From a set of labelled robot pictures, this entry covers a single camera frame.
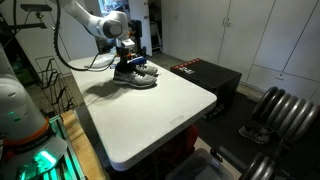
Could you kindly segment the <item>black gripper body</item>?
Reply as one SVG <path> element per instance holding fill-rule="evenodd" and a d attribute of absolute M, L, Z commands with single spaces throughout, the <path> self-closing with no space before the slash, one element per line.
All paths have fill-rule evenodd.
<path fill-rule="evenodd" d="M 120 63 L 126 64 L 127 63 L 127 55 L 131 48 L 135 47 L 135 43 L 130 39 L 116 40 L 116 47 L 117 47 L 117 55 L 120 57 Z"/>

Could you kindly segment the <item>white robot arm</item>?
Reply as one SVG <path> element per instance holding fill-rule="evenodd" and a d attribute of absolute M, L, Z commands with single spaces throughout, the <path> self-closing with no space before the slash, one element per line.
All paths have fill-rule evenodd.
<path fill-rule="evenodd" d="M 76 0 L 51 1 L 81 23 L 92 36 L 115 39 L 119 48 L 130 49 L 135 46 L 129 38 L 129 22 L 124 12 L 111 11 L 106 17 L 100 17 L 90 14 Z"/>

